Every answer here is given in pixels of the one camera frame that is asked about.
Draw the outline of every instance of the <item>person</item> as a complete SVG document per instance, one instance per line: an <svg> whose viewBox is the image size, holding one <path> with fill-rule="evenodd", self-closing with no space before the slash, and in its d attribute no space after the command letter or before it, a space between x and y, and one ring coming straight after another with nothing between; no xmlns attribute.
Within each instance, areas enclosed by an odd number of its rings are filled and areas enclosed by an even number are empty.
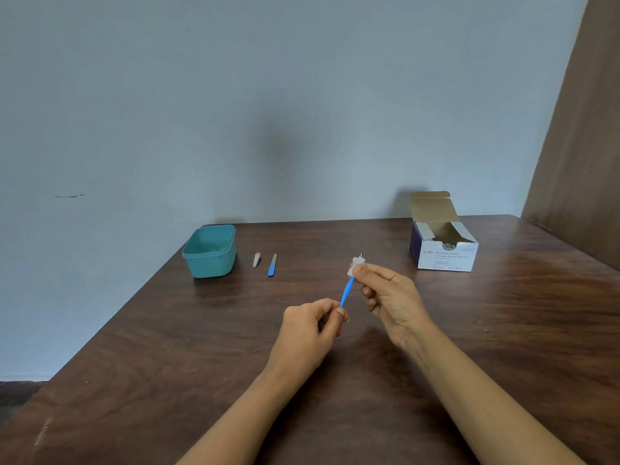
<svg viewBox="0 0 620 465"><path fill-rule="evenodd" d="M353 274L371 313L420 368L480 463L584 463L441 332L411 279L371 264L355 266ZM329 299L284 310L264 370L178 465L253 463L275 418L321 364L347 320L347 312Z"/></svg>

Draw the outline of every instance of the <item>hand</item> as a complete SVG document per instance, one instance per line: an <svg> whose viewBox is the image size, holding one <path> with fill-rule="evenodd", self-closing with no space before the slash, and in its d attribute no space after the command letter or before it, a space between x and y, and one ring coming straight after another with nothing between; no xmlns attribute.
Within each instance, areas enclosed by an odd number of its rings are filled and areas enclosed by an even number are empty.
<svg viewBox="0 0 620 465"><path fill-rule="evenodd" d="M411 341L433 322L414 282L374 264L355 266L353 276L362 283L361 293L368 299L368 309L381 319L392 343L407 352L415 350Z"/></svg>
<svg viewBox="0 0 620 465"><path fill-rule="evenodd" d="M342 323L349 316L331 299L317 300L284 310L280 334L272 348L265 373L299 389L318 367L342 334ZM319 332L319 321L325 326Z"/></svg>

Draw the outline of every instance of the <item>plastic tub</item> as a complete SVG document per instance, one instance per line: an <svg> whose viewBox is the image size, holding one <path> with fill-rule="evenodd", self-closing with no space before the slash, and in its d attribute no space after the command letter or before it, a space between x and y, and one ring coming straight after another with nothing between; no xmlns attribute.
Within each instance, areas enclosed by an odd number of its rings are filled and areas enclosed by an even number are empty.
<svg viewBox="0 0 620 465"><path fill-rule="evenodd" d="M191 275L201 279L228 274L237 256L235 233L232 225L211 225L196 230L183 248Z"/></svg>

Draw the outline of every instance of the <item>blue handle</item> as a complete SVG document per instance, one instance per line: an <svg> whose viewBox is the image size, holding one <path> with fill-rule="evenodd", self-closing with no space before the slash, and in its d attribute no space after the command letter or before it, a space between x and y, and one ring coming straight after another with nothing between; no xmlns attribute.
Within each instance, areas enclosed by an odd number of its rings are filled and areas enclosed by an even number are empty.
<svg viewBox="0 0 620 465"><path fill-rule="evenodd" d="M341 307L343 305L345 305L346 298L348 297L349 293L351 292L351 287L353 287L353 282L355 282L355 277L351 277L351 279L349 279L349 282L346 283L345 291L342 294L342 298L340 300L340 306Z"/></svg>

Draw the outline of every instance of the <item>white wipe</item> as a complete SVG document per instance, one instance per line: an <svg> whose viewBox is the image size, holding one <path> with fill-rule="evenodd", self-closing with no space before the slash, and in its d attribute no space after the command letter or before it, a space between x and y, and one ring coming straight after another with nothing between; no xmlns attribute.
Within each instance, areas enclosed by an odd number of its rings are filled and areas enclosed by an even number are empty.
<svg viewBox="0 0 620 465"><path fill-rule="evenodd" d="M346 273L346 275L348 275L349 277L353 277L353 268L358 265L358 264L364 264L366 262L366 260L361 257L361 255L356 256L355 258L353 258L353 265L351 266L351 269L349 269L349 272Z"/></svg>

